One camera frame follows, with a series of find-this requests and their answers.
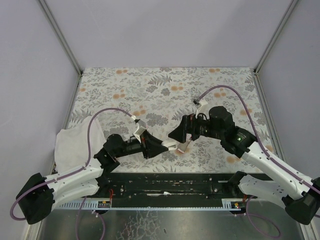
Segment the red white staple box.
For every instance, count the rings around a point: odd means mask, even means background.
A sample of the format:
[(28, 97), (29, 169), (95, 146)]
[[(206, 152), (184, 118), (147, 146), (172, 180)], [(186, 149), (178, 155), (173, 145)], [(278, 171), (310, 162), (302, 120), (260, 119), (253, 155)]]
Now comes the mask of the red white staple box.
[(187, 148), (188, 148), (189, 144), (191, 143), (191, 141), (192, 141), (192, 135), (190, 133), (188, 133), (186, 135), (186, 141), (184, 143), (179, 143), (177, 145), (177, 149), (176, 150), (178, 152), (182, 153), (182, 154), (186, 153), (187, 152)]

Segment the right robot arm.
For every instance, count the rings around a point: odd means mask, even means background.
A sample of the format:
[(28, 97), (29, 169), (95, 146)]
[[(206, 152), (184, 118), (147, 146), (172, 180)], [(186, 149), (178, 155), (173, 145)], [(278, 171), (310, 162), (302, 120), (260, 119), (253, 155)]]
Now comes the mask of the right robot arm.
[(185, 143), (187, 135), (193, 141), (200, 136), (217, 139), (228, 153), (253, 164), (272, 182), (258, 180), (237, 172), (234, 182), (242, 193), (255, 196), (283, 208), (295, 221), (308, 225), (320, 208), (320, 179), (297, 171), (265, 148), (248, 130), (235, 125), (232, 114), (223, 106), (215, 106), (208, 117), (184, 115), (178, 127), (168, 137)]

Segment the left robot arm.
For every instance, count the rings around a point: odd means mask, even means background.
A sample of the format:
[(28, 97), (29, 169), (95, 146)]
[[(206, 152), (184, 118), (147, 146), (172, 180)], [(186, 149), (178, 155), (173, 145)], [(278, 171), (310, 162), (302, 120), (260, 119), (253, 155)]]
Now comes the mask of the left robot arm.
[(123, 140), (119, 134), (110, 135), (102, 149), (88, 165), (52, 175), (32, 175), (22, 187), (16, 201), (28, 224), (45, 219), (56, 207), (85, 196), (93, 196), (107, 187), (107, 176), (120, 163), (118, 158), (142, 153), (145, 159), (154, 158), (174, 146), (173, 141), (162, 141), (145, 130), (139, 137)]

